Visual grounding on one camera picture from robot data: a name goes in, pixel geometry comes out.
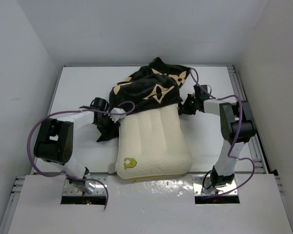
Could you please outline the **black pillowcase with beige flowers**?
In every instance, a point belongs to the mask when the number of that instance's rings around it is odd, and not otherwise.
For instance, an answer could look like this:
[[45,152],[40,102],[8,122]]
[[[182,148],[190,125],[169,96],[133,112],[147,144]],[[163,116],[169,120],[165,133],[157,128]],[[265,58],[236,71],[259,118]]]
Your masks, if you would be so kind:
[[97,97],[91,106],[100,111],[121,108],[132,115],[180,104],[180,88],[189,74],[189,67],[166,64],[156,57],[149,65],[118,82],[110,91],[108,100]]

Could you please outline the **cream pillow with yellow edge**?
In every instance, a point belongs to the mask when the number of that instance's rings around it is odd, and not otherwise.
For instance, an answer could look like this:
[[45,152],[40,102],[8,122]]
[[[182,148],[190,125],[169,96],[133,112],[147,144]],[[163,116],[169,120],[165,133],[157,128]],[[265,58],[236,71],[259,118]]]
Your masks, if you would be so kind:
[[119,128],[115,165],[124,180],[188,173],[192,154],[172,104],[126,116]]

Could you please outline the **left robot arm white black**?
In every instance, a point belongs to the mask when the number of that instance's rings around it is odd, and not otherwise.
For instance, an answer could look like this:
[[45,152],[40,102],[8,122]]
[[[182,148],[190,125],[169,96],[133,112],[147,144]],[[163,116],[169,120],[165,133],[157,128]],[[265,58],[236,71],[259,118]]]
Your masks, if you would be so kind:
[[63,117],[43,120],[35,142],[34,156],[55,164],[70,178],[85,179],[88,169],[73,156],[74,133],[85,126],[95,125],[101,133],[97,142],[117,137],[120,123],[107,113],[108,108],[108,102],[97,97],[89,106],[81,106],[79,111],[62,111],[60,114],[65,114]]

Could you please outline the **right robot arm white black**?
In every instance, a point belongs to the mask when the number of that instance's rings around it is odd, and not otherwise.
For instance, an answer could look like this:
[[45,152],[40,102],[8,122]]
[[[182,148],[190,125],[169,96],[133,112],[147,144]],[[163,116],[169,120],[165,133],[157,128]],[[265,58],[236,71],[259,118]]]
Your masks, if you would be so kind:
[[214,188],[231,184],[240,152],[257,133],[257,127],[248,101],[236,95],[216,98],[206,90],[207,86],[194,85],[194,93],[188,94],[178,105],[178,114],[195,115],[197,111],[220,118],[223,146],[220,156],[210,171],[210,185]]

